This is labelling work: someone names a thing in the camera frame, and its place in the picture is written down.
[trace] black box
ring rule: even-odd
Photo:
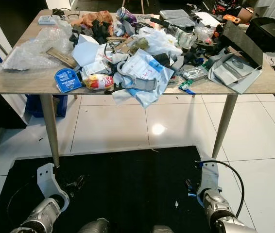
[[[268,17],[254,18],[246,34],[263,52],[275,52],[275,19]]]

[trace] power cord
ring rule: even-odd
[[[242,209],[242,205],[243,205],[243,201],[244,201],[244,185],[243,185],[243,181],[241,179],[241,176],[239,175],[239,173],[229,164],[227,163],[224,163],[222,161],[218,161],[218,160],[205,160],[205,161],[201,161],[201,162],[198,162],[199,166],[202,167],[204,163],[218,163],[218,164],[223,164],[225,165],[226,167],[230,168],[238,177],[239,181],[240,181],[240,184],[241,184],[241,201],[240,201],[240,204],[239,204],[239,208],[238,208],[238,211],[236,213],[236,217],[238,218],[239,214],[240,214],[240,211]]]

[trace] blue label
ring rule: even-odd
[[[75,90],[82,86],[76,72],[69,68],[59,70],[54,78],[62,93]]]
[[[154,68],[158,73],[160,73],[163,69],[163,66],[158,62],[156,61],[155,59],[151,60],[149,62],[149,65]]]

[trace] bubble wrap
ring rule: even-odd
[[[71,26],[65,21],[56,21],[56,24],[57,28],[43,28],[34,40],[26,41],[16,47],[2,67],[26,70],[59,66],[61,61],[46,54],[46,51],[54,47],[61,53],[69,55],[73,50],[73,43],[69,41],[72,34]]]

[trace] table leg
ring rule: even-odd
[[[40,101],[41,101],[42,111],[44,113],[46,130],[47,130],[47,135],[49,139],[54,166],[59,167],[60,166],[59,147],[58,147],[58,137],[56,133],[56,124],[55,124],[52,95],[49,95],[49,94],[40,95]]]
[[[237,94],[229,94],[227,95],[226,98],[226,102],[225,102],[225,106],[222,112],[222,117],[221,117],[221,121],[219,124],[219,128],[217,130],[217,134],[216,134],[216,139],[215,139],[215,143],[214,143],[214,148],[213,148],[213,153],[212,153],[212,158],[216,159],[222,142],[224,140],[225,137],[225,133],[227,131],[228,125],[229,125],[229,121],[231,118],[231,115],[234,111],[234,107],[237,101]]]

